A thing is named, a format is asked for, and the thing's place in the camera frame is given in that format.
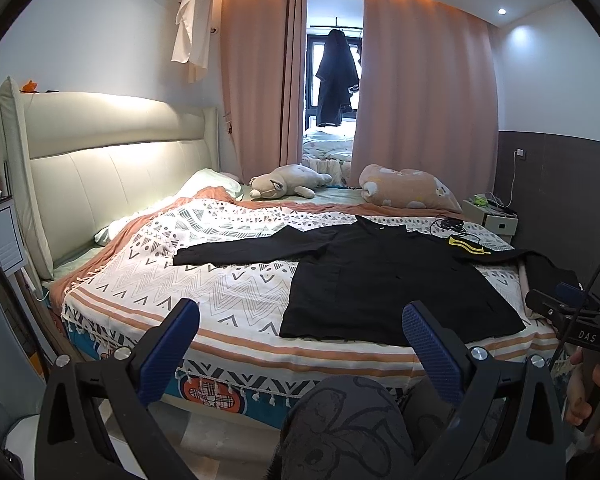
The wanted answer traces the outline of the pink curtain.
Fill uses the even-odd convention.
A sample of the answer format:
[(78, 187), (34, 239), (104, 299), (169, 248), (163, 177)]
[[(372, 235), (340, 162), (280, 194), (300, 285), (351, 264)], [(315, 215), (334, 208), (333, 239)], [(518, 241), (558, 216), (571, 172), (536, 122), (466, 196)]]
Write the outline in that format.
[(352, 178), (420, 169), (460, 200), (489, 191), (498, 95), (487, 22), (434, 0), (364, 0)]
[(224, 118), (242, 180), (301, 159), (308, 0), (223, 0)]

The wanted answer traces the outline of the cream padded headboard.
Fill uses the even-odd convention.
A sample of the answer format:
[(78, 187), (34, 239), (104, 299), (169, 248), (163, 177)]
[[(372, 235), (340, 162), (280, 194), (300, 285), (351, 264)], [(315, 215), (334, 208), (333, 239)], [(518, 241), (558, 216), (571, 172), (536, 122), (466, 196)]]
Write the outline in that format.
[(0, 87), (0, 178), (15, 201), (34, 273), (91, 246), (95, 234), (219, 169), (214, 107), (92, 92)]

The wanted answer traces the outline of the left pink curtain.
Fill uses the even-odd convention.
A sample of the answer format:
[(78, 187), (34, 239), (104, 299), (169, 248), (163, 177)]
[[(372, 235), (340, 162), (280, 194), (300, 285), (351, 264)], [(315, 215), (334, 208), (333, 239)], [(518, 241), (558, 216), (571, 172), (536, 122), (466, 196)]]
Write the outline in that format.
[(242, 180), (301, 159), (308, 0), (223, 0), (224, 118)]

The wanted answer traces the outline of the large black shirt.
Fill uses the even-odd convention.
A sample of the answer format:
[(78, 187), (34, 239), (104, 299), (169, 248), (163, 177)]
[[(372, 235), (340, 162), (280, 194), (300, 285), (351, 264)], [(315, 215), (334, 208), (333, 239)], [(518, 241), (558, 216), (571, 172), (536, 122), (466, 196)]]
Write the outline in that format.
[(364, 217), (351, 224), (299, 231), (286, 226), (269, 237), (190, 246), (177, 266), (239, 266), (296, 260), (280, 336), (366, 341), (404, 347), (402, 312), (422, 302), (465, 344), (515, 335), (524, 322), (482, 275), (484, 266), (524, 266), (528, 284), (554, 294), (577, 274), (530, 249), (494, 250), (457, 236), (440, 238), (383, 226)]

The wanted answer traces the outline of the hanging white shirt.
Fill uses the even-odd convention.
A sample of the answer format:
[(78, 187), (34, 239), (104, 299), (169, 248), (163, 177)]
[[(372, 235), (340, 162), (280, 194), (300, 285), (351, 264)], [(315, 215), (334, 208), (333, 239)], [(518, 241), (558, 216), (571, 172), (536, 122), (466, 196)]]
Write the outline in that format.
[(204, 79), (208, 72), (213, 0), (181, 0), (175, 17), (173, 62), (187, 66), (188, 81)]

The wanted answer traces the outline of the white pillow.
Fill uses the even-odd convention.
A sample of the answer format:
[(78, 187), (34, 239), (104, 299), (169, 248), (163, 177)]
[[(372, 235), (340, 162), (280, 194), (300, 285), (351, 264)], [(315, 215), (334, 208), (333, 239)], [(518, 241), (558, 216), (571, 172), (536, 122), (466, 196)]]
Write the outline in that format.
[(201, 169), (195, 172), (175, 195), (166, 196), (145, 209), (135, 211), (126, 217), (109, 223), (108, 226), (105, 226), (94, 235), (94, 243), (104, 247), (132, 220), (146, 216), (146, 214), (154, 214), (164, 207), (169, 206), (177, 198), (194, 197), (204, 188), (224, 188), (225, 192), (235, 200), (241, 200), (244, 197), (242, 185), (232, 174), (224, 174), (224, 172), (216, 172), (212, 169)]

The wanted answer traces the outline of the white bedside table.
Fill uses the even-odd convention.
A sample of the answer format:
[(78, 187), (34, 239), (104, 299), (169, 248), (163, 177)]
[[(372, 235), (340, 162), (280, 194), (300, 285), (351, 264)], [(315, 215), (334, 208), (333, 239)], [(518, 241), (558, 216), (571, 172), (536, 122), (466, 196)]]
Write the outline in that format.
[(517, 215), (491, 202), (483, 194), (464, 200), (462, 211), (468, 220), (480, 224), (506, 243), (511, 243), (517, 232)]

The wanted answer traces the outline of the beige plush seal toy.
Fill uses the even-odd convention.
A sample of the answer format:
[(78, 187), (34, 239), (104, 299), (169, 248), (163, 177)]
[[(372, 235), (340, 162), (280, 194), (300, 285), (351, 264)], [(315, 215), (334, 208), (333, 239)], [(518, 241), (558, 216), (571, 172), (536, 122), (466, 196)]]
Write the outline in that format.
[(284, 196), (313, 198), (317, 188), (331, 183), (330, 174), (320, 174), (303, 165), (286, 165), (252, 178), (249, 197), (252, 200), (279, 200)]

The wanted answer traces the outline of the peach cartoon pillow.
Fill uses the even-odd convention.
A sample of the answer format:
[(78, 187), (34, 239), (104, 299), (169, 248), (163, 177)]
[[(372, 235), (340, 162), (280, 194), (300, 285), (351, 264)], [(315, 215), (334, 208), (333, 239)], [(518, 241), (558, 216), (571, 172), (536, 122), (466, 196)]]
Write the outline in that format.
[(363, 200), (377, 206), (462, 211), (452, 191), (426, 171), (371, 164), (363, 169), (358, 183)]

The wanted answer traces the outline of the hanging black coat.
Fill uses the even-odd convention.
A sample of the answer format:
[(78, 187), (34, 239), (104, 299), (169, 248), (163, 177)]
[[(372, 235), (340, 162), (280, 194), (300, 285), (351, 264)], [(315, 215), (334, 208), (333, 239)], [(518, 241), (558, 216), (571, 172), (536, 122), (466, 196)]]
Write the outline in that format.
[(340, 126), (343, 117), (353, 110), (351, 96), (360, 84), (350, 44), (342, 30), (332, 29), (326, 36), (316, 78), (320, 81), (316, 125)]

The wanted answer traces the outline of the right pink curtain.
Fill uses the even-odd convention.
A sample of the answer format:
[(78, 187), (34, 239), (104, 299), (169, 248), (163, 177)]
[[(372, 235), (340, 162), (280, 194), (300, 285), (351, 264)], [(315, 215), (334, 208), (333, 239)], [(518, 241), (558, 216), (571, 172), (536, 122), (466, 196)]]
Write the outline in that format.
[(489, 191), (498, 95), (487, 22), (434, 0), (364, 0), (352, 178), (420, 169), (460, 200)]

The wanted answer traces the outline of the grey patterned trouser knee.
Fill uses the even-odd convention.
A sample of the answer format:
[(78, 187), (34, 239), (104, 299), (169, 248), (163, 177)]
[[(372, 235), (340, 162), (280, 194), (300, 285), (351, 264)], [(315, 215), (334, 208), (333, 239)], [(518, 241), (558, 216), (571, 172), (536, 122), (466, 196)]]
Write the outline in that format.
[(425, 378), (395, 398), (374, 380), (322, 380), (288, 413), (269, 479), (408, 479), (455, 413)]

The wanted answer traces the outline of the white left nightstand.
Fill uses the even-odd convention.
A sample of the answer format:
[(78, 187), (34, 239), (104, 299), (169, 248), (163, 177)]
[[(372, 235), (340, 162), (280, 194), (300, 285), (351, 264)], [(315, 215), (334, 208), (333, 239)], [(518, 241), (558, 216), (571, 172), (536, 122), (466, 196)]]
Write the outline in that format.
[(15, 274), (27, 263), (26, 251), (18, 226), (14, 200), (0, 198), (0, 266), (9, 281), (15, 281)]

